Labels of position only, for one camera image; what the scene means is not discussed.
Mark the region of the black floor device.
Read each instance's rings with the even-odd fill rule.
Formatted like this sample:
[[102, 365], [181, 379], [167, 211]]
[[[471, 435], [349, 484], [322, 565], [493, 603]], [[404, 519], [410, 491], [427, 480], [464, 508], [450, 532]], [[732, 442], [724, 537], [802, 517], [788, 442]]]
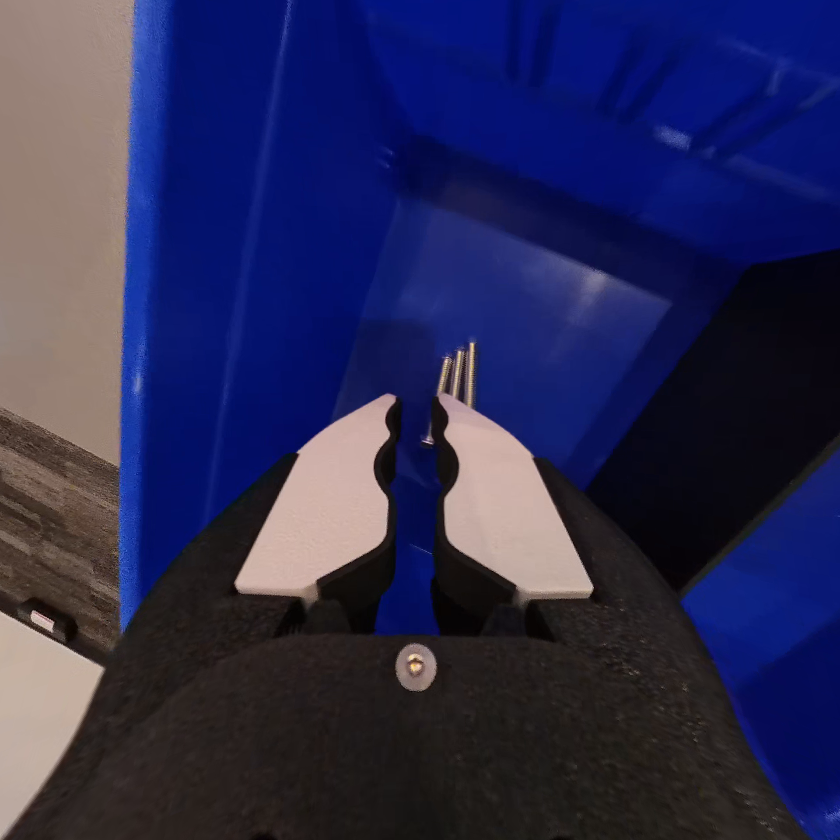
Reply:
[[76, 620], [69, 614], [40, 600], [30, 597], [17, 604], [18, 620], [32, 626], [63, 645], [70, 645], [77, 636]]

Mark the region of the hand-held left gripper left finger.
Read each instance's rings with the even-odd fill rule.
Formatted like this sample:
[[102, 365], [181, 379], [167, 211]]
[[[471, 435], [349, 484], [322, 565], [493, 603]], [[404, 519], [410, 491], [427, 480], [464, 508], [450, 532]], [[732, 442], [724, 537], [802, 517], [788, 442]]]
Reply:
[[396, 444], [402, 403], [386, 393], [333, 422], [295, 454], [234, 586], [368, 613], [396, 567]]

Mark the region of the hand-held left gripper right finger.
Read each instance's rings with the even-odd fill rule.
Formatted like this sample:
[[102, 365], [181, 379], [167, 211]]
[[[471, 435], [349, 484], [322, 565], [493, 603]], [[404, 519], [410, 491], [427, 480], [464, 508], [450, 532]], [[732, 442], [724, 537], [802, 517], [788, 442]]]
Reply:
[[456, 615], [587, 602], [595, 585], [543, 479], [513, 433], [455, 397], [436, 397], [440, 494], [433, 597]]

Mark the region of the blue plastic bin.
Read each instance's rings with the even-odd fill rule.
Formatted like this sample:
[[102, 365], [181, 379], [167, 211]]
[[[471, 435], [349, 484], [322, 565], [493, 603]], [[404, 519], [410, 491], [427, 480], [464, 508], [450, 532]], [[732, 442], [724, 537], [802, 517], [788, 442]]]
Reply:
[[[838, 2], [136, 2], [113, 665], [68, 834], [838, 838]], [[442, 359], [587, 602], [435, 605]], [[390, 393], [370, 612], [242, 595]]]

